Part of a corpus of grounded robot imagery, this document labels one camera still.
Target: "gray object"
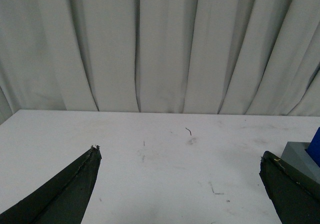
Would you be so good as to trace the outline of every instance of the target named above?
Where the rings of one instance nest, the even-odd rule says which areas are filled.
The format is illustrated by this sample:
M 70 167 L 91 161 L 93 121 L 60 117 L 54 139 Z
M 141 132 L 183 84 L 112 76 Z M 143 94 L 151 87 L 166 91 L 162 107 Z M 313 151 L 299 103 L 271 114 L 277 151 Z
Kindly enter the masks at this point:
M 288 142 L 281 159 L 320 184 L 320 167 L 306 152 L 310 143 Z

